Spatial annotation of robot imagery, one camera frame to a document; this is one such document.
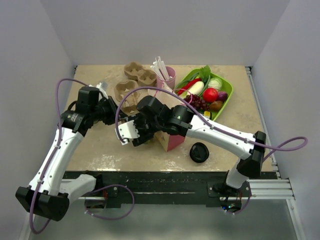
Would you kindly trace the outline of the green paper coffee cup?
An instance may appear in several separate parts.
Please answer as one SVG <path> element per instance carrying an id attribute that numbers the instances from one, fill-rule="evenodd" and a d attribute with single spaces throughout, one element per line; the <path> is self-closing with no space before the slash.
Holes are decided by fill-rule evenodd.
<path id="1" fill-rule="evenodd" d="M 145 145 L 150 145 L 150 144 L 152 144 L 152 143 L 153 143 L 153 140 L 150 139 L 150 140 L 147 140 L 144 144 L 145 144 Z"/>

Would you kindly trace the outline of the cardboard cup carrier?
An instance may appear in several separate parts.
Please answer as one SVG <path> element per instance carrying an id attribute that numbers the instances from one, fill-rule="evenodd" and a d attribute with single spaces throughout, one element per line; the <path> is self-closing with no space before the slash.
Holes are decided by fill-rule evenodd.
<path id="1" fill-rule="evenodd" d="M 138 87 L 138 83 L 135 80 L 121 81 L 114 87 L 114 96 L 118 102 L 121 102 L 130 91 L 137 89 Z M 133 92 L 121 105 L 121 111 L 128 116 L 137 114 L 137 104 L 147 94 L 148 91 L 146 89 Z"/>

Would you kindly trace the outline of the pink paper gift bag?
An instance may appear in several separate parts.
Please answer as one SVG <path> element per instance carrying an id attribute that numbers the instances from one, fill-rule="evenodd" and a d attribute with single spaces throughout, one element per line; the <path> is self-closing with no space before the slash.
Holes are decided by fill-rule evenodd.
<path id="1" fill-rule="evenodd" d="M 170 94 L 154 89 L 147 90 L 148 95 L 156 97 L 162 104 L 167 105 L 169 109 L 182 105 L 183 103 Z M 185 137 L 180 135 L 169 135 L 166 132 L 158 131 L 155 133 L 155 138 L 160 142 L 166 152 L 174 149 L 185 141 Z"/>

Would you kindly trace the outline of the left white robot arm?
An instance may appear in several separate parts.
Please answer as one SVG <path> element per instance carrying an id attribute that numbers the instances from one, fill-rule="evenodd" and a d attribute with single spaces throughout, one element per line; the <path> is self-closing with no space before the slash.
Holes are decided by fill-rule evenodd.
<path id="1" fill-rule="evenodd" d="M 74 180 L 63 183 L 66 168 L 88 129 L 95 123 L 115 123 L 117 106 L 102 83 L 83 86 L 76 101 L 61 115 L 61 128 L 36 176 L 28 186 L 20 186 L 15 197 L 23 208 L 37 216 L 60 221 L 69 206 L 79 197 L 90 193 L 99 196 L 104 190 L 101 175 L 85 171 Z"/>

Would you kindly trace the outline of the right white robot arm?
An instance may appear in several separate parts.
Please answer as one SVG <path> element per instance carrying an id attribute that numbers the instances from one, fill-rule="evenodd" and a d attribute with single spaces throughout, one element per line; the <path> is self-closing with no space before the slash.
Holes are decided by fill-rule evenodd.
<path id="1" fill-rule="evenodd" d="M 261 175 L 266 134 L 240 132 L 204 118 L 184 105 L 169 108 L 153 96 L 146 96 L 137 104 L 138 115 L 134 120 L 139 137 L 134 146 L 143 144 L 157 132 L 206 141 L 238 157 L 226 175 L 223 192 L 235 196 L 247 179 Z"/>

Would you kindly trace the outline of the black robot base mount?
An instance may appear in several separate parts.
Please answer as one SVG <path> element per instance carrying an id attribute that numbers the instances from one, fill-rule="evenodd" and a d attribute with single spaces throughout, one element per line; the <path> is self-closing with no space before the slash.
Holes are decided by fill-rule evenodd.
<path id="1" fill-rule="evenodd" d="M 108 208 L 122 204 L 205 205 L 220 207 L 251 196 L 248 182 L 240 189 L 225 185 L 226 172 L 215 171 L 91 171 L 97 177 L 95 193 L 87 199 L 103 200 Z"/>

